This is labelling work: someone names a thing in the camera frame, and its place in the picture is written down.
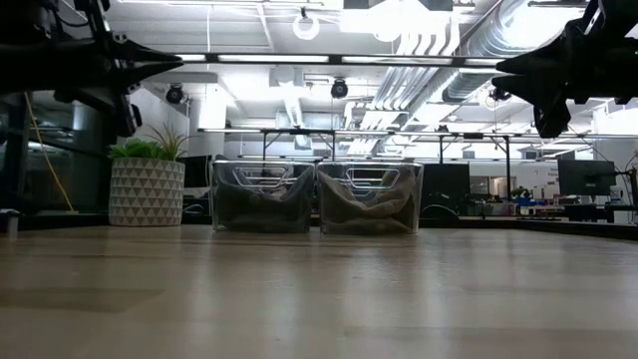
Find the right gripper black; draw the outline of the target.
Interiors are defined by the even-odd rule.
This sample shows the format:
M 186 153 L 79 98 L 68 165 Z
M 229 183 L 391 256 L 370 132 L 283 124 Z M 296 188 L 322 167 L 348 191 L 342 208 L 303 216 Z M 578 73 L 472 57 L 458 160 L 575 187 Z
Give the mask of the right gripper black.
M 582 20 L 568 21 L 546 46 L 498 62 L 495 68 L 508 74 L 491 83 L 504 92 L 534 105 L 534 125 L 544 138 L 557 138 L 571 119 L 566 106 L 568 92 L 587 65 L 587 39 Z

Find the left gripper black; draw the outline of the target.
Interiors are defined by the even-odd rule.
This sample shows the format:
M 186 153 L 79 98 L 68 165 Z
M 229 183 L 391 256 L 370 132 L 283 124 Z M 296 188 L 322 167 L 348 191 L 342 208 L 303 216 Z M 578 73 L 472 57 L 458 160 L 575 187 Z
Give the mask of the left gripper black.
M 106 0 L 87 0 L 87 18 L 100 55 L 103 57 L 104 87 L 107 97 L 113 105 L 113 118 L 116 122 L 116 134 L 119 137 L 131 137 L 137 127 L 139 111 L 130 102 L 128 85 L 164 73 L 182 66 L 182 58 L 177 55 L 157 51 L 134 41 L 122 44 L 122 55 L 133 62 L 162 62 L 143 64 L 123 69 L 116 54 L 116 39 L 105 17 Z

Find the black computer monitor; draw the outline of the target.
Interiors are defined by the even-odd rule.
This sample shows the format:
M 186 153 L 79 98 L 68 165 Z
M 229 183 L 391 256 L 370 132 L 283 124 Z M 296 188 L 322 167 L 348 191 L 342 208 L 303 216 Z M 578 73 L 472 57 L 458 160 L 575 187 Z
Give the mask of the black computer monitor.
M 185 165 L 185 187 L 196 188 L 208 186 L 208 170 L 211 156 L 185 157 L 179 161 Z
M 426 164 L 423 171 L 421 208 L 441 205 L 459 212 L 471 194 L 470 166 Z
M 561 194 L 610 196 L 616 185 L 613 162 L 559 160 L 557 165 Z

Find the succulent in white patterned pot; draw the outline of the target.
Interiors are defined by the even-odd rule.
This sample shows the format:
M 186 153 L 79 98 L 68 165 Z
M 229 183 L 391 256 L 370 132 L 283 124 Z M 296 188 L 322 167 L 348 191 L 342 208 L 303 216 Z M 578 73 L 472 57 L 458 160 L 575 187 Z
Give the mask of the succulent in white patterned pot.
M 131 138 L 111 148 L 109 223 L 113 226 L 178 226 L 182 219 L 188 135 L 164 124 L 148 141 Z

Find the black shelving unit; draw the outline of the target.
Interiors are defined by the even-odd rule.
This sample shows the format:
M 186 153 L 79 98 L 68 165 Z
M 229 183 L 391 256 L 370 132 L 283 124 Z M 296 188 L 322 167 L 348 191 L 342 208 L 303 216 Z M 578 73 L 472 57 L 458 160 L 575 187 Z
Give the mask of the black shelving unit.
M 105 114 L 51 91 L 0 97 L 0 208 L 105 213 L 115 141 Z

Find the black overhead light bar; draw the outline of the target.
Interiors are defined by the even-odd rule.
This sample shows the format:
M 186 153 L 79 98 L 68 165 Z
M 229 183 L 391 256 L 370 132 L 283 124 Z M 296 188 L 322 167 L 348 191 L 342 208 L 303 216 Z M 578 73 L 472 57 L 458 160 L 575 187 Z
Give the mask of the black overhead light bar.
M 338 54 L 266 54 L 266 53 L 174 53 L 185 63 L 226 65 L 319 65 L 364 67 L 431 67 L 494 69 L 503 61 L 498 57 L 464 57 L 443 55 L 338 55 Z

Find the black metal gantry frame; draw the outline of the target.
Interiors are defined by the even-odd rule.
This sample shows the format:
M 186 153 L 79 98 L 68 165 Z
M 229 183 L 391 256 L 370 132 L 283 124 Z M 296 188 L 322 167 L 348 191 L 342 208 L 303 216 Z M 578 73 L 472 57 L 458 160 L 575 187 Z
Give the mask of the black metal gantry frame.
M 503 152 L 502 160 L 512 162 L 512 147 L 525 145 L 534 150 L 542 150 L 553 145 L 571 145 L 572 149 L 591 149 L 596 141 L 629 141 L 629 136 L 567 134 L 557 139 L 543 140 L 531 134 L 488 134 L 488 133 L 441 133 L 441 132 L 394 132 L 394 131 L 350 131 L 323 129 L 202 129 L 203 134 L 251 135 L 262 139 L 260 159 L 270 157 L 268 148 L 283 137 L 298 136 L 309 140 L 319 139 L 329 153 L 330 161 L 438 161 L 448 158 L 446 150 L 454 145 L 492 144 Z

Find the small white post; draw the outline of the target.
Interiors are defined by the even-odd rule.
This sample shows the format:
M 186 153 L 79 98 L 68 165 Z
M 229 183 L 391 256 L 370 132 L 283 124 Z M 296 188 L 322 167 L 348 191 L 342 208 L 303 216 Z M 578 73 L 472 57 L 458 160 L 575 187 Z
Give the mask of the small white post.
M 22 213 L 12 208 L 0 208 L 0 232 L 15 236 L 19 229 Z

